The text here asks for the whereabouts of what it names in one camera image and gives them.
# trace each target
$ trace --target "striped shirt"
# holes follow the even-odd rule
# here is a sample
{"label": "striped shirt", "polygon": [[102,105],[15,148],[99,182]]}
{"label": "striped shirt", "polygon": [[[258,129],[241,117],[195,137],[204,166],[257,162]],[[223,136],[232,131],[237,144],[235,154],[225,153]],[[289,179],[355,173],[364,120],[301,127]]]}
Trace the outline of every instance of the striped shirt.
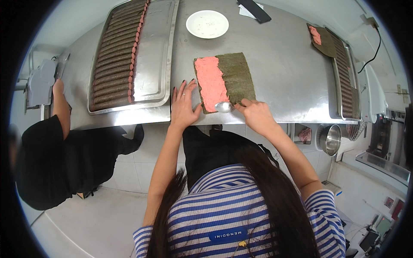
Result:
{"label": "striped shirt", "polygon": [[[333,193],[321,189],[304,202],[320,256],[345,257],[344,231]],[[189,257],[268,257],[267,206],[254,178],[242,164],[224,166],[202,176],[171,207],[168,241],[173,253]],[[133,233],[137,258],[146,257],[152,226]]]}

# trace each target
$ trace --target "hand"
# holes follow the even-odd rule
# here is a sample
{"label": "hand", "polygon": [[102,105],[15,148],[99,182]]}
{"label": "hand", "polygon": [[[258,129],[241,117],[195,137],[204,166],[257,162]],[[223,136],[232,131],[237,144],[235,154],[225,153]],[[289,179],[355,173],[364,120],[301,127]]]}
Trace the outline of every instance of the hand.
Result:
{"label": "hand", "polygon": [[58,78],[56,80],[56,82],[53,85],[53,95],[63,95],[63,91],[64,91],[64,84],[62,79]]}
{"label": "hand", "polygon": [[267,138],[279,127],[267,103],[248,99],[242,99],[241,103],[244,107],[237,103],[235,108],[245,116],[245,123],[252,130]]}
{"label": "hand", "polygon": [[188,85],[186,85],[186,81],[184,80],[179,87],[179,90],[175,87],[173,88],[170,128],[177,128],[183,132],[185,128],[198,120],[202,110],[201,103],[197,106],[195,111],[192,111],[191,101],[191,92],[196,86],[195,79],[192,79]]}

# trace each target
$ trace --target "black pants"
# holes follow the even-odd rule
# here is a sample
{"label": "black pants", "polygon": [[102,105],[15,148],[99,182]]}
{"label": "black pants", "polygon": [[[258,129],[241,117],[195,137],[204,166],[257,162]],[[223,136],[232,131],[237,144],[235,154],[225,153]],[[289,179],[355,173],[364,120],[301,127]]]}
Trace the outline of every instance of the black pants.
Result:
{"label": "black pants", "polygon": [[120,126],[70,131],[65,148],[66,166],[71,189],[88,192],[109,180],[119,154],[136,151],[143,140],[142,125],[135,128],[134,139]]}
{"label": "black pants", "polygon": [[234,150],[251,146],[264,151],[278,166],[269,150],[249,139],[232,132],[210,130],[209,136],[196,126],[189,126],[183,132],[183,149],[185,152],[185,167],[188,177],[188,189],[209,171],[226,165],[242,163],[234,154]]}

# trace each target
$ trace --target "woman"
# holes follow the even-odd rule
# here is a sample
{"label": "woman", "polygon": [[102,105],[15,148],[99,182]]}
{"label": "woman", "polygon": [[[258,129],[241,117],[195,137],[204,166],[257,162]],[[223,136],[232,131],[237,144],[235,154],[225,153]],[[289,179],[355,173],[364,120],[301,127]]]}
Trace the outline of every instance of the woman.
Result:
{"label": "woman", "polygon": [[[126,132],[121,127],[70,130],[63,81],[57,79],[52,90],[53,116],[23,133],[17,162],[11,160],[20,197],[40,211],[56,207],[74,194],[82,199],[89,193],[93,196],[93,191],[112,177],[118,155],[136,151],[144,137],[142,125],[135,127],[132,140],[122,136]],[[11,156],[15,156],[17,147],[10,146]]]}
{"label": "woman", "polygon": [[[268,105],[243,99],[235,108],[282,156],[289,178],[259,147],[236,134],[190,126],[192,80],[173,90],[171,125],[155,165],[137,257],[344,257],[345,239],[333,194],[274,121]],[[186,178],[176,173],[183,136]]]}

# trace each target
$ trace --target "plate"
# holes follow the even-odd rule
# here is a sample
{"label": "plate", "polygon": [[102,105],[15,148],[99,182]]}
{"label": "plate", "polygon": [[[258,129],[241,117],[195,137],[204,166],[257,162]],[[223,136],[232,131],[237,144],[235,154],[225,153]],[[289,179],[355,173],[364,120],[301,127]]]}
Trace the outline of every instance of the plate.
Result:
{"label": "plate", "polygon": [[227,32],[227,18],[216,11],[203,10],[193,13],[186,20],[187,30],[199,38],[217,38]]}

